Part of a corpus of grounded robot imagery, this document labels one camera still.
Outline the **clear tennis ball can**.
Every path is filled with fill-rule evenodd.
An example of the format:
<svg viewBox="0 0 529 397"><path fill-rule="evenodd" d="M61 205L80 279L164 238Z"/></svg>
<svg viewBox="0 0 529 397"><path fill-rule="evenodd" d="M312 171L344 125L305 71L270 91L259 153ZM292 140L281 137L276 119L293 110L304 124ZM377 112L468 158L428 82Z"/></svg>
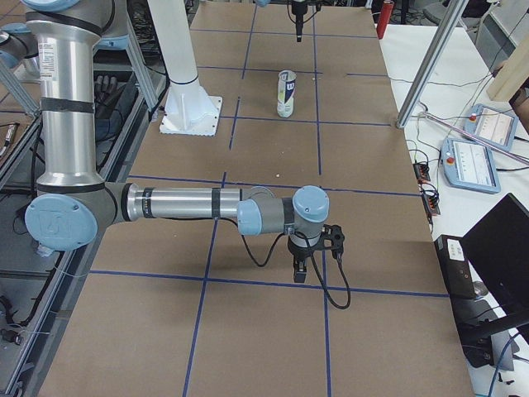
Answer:
<svg viewBox="0 0 529 397"><path fill-rule="evenodd" d="M294 93L297 75L292 70L282 70L279 73L277 113L280 117L287 118L293 114Z"/></svg>

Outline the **red cylinder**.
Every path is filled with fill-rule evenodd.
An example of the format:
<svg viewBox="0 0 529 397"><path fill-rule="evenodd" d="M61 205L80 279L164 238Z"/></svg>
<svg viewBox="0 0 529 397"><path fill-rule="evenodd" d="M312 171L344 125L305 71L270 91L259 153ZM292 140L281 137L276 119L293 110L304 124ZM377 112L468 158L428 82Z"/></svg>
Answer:
<svg viewBox="0 0 529 397"><path fill-rule="evenodd" d="M393 7L394 1L383 0L379 13L379 19L376 26L377 37L379 40L382 40L384 38L387 25L389 23L390 17L392 16Z"/></svg>

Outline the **orange black connector block near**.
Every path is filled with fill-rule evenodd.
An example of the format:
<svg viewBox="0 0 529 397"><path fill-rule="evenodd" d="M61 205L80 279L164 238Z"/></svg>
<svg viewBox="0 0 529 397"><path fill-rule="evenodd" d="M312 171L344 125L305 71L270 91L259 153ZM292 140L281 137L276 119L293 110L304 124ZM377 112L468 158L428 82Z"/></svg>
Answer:
<svg viewBox="0 0 529 397"><path fill-rule="evenodd" d="M440 215L440 195L438 189L430 182L421 182L419 184L419 189L427 216L432 217Z"/></svg>

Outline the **orange black connector block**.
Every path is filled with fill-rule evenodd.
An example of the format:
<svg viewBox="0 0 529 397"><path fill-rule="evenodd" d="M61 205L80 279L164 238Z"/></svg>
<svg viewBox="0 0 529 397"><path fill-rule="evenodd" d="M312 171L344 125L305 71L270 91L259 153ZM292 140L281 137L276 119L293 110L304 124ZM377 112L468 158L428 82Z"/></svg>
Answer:
<svg viewBox="0 0 529 397"><path fill-rule="evenodd" d="M418 183L426 183L431 181L429 174L430 167L427 162L414 162L412 167Z"/></svg>
<svg viewBox="0 0 529 397"><path fill-rule="evenodd" d="M430 182L421 182L419 184L419 189L427 216L432 217L440 215L440 195L438 189Z"/></svg>

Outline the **orange black connector block far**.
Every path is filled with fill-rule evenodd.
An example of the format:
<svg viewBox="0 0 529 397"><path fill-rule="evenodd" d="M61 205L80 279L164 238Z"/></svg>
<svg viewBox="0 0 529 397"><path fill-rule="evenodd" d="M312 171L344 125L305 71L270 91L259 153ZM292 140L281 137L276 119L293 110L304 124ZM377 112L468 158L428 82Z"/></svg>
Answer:
<svg viewBox="0 0 529 397"><path fill-rule="evenodd" d="M426 183L431 181L429 174L430 167L427 162L414 162L412 167L418 183Z"/></svg>

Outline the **black desktop computer box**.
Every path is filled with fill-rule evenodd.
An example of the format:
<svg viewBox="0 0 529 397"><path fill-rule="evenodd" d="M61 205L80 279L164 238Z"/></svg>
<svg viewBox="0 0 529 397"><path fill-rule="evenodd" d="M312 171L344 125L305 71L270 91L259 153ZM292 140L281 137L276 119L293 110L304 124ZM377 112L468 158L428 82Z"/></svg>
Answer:
<svg viewBox="0 0 529 397"><path fill-rule="evenodd" d="M474 284L469 262L460 244L460 238L440 235L435 240L436 254L446 289L450 297L474 299Z"/></svg>

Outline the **near teach pendant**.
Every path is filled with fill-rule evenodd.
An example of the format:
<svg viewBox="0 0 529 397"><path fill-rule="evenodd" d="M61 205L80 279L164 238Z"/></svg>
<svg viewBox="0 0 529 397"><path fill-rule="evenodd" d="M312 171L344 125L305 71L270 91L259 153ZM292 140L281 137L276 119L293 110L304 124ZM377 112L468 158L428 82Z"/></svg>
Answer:
<svg viewBox="0 0 529 397"><path fill-rule="evenodd" d="M486 194L501 191L493 153L486 146L446 138L441 146L441 164L451 187Z"/></svg>

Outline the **teach pendant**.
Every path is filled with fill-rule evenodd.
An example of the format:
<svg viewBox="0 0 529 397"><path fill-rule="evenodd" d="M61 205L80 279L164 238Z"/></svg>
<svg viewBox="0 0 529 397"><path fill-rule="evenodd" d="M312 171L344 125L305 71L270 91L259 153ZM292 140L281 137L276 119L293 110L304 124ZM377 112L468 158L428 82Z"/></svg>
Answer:
<svg viewBox="0 0 529 397"><path fill-rule="evenodd" d="M512 110L501 111L478 103L469 111L464 130L506 151L512 149L519 118Z"/></svg>
<svg viewBox="0 0 529 397"><path fill-rule="evenodd" d="M441 146L441 164L451 187L486 194L501 191L493 153L486 146L446 138Z"/></svg>

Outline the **black computer monitor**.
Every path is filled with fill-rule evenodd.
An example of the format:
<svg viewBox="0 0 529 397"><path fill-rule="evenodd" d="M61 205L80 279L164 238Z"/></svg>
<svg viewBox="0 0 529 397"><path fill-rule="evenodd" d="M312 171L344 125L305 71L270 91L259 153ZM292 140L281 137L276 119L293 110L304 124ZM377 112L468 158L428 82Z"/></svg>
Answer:
<svg viewBox="0 0 529 397"><path fill-rule="evenodd" d="M486 213L461 245L500 304L528 306L528 210L513 194Z"/></svg>

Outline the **black glove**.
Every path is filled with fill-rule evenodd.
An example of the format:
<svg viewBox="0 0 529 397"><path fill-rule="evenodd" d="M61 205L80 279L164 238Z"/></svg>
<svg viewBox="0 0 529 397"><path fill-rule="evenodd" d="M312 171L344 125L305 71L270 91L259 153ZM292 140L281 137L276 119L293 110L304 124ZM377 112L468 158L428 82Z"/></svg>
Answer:
<svg viewBox="0 0 529 397"><path fill-rule="evenodd" d="M124 85L118 83L116 76L98 75L94 84L95 117L109 118L117 105Z"/></svg>

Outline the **wooden board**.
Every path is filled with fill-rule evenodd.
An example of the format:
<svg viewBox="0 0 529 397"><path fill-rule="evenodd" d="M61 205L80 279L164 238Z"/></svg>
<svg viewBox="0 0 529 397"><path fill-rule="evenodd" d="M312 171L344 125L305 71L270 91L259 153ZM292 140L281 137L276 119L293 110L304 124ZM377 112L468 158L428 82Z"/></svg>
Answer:
<svg viewBox="0 0 529 397"><path fill-rule="evenodd" d="M526 37L507 59L487 88L492 101L506 102L528 79L528 37Z"/></svg>

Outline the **far teach pendant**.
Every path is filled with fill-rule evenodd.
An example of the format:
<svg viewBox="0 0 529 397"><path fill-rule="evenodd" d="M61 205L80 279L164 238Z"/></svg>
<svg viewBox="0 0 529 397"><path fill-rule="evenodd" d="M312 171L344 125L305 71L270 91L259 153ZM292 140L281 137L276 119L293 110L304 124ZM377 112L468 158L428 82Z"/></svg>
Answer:
<svg viewBox="0 0 529 397"><path fill-rule="evenodd" d="M512 110L501 111L478 103L469 111L464 130L506 151L512 149L519 118Z"/></svg>

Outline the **silver rod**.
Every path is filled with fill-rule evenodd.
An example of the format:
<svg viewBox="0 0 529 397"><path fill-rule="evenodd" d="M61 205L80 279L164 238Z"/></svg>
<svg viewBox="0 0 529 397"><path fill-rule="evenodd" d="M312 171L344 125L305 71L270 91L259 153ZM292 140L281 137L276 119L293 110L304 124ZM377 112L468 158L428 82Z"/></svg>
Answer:
<svg viewBox="0 0 529 397"><path fill-rule="evenodd" d="M479 136L476 136L476 135L473 135L469 132L466 132L456 126L453 126L451 124L449 124L448 122L446 121L443 121L441 120L439 117L437 116L434 116L433 114L429 113L429 112L423 112L422 113L422 117L428 119L428 120L431 120L435 123L438 123L440 125L442 125L443 127L446 127L448 128L449 130L451 131L455 131L457 133L459 133L460 135L472 140L472 141L475 141L475 142L478 142L479 144L482 144L483 146L486 146L488 147L489 149L493 150L493 151L496 151L498 153L501 153L502 155L505 155L506 157L512 159L512 160L515 160L517 162L520 162L526 166L529 166L529 161L527 158L525 157L522 157L520 155L515 155L509 151L506 151L502 148L499 148L499 147L496 147L495 145L493 145L492 143L490 143L489 141L479 137Z"/></svg>

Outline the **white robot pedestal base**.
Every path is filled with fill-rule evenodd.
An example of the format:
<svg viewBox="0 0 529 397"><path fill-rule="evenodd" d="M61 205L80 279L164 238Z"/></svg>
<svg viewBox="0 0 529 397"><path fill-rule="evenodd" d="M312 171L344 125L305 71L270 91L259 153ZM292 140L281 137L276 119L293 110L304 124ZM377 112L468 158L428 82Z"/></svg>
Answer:
<svg viewBox="0 0 529 397"><path fill-rule="evenodd" d="M183 1L148 2L169 79L160 131L164 134L214 136L222 98L200 83Z"/></svg>

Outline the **aluminium frame post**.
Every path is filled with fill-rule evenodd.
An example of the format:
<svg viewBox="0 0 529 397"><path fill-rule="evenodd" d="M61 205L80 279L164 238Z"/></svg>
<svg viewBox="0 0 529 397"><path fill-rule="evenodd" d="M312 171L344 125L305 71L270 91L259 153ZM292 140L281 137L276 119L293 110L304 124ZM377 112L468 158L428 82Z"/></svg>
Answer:
<svg viewBox="0 0 529 397"><path fill-rule="evenodd" d="M418 104L419 99L430 80L431 74L433 73L437 62L441 57L443 50L446 48L448 40L450 39L453 30L456 28L458 21L461 19L468 3L469 0L450 1L446 13L441 19L431 40L431 44L427 49L426 55L412 81L412 86L401 106L396 121L397 128L403 129L411 118L412 112Z"/></svg>

